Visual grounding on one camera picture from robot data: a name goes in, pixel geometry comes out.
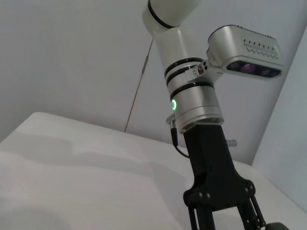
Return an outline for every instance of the camera housing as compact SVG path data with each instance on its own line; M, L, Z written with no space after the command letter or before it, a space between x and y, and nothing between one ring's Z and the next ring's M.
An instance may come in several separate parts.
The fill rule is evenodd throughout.
M275 38L226 25L210 35L208 44L210 63L224 73L266 78L283 74L283 57Z

